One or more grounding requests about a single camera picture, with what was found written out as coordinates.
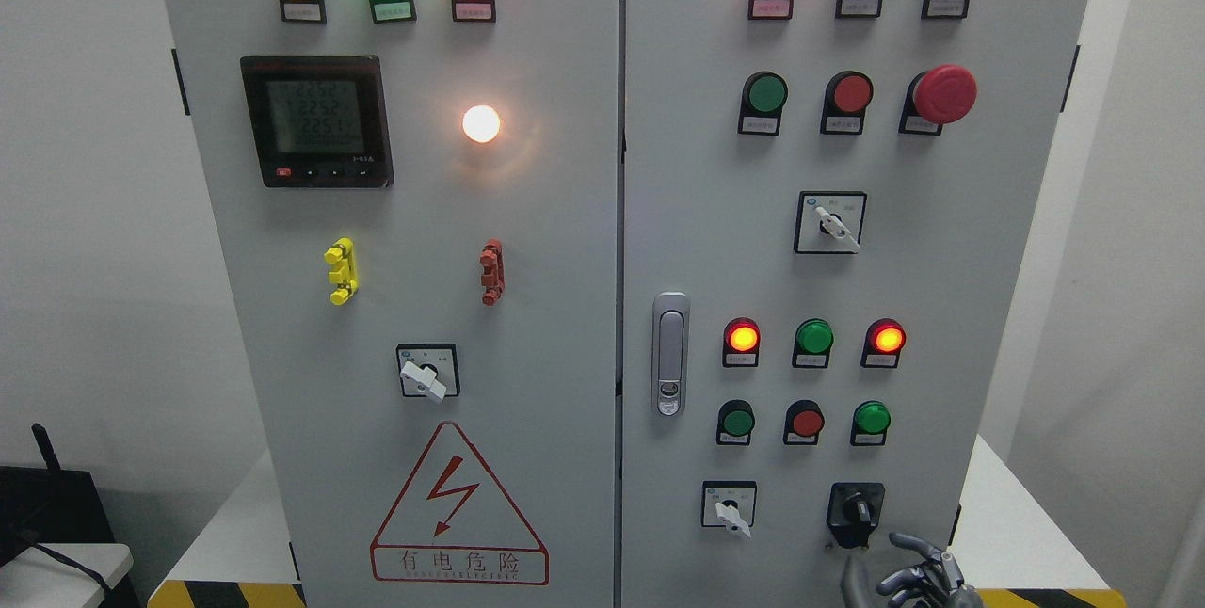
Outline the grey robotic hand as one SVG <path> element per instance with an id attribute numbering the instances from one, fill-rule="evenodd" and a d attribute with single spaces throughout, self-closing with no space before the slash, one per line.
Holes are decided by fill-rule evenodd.
<path id="1" fill-rule="evenodd" d="M 860 557 L 844 562 L 840 591 L 846 607 L 871 607 L 872 594 L 887 600 L 887 607 L 983 607 L 977 589 L 965 582 L 960 566 L 951 551 L 944 551 L 919 536 L 890 532 L 890 544 L 916 551 L 922 561 L 912 567 L 897 569 L 870 586 L 868 569 Z"/>

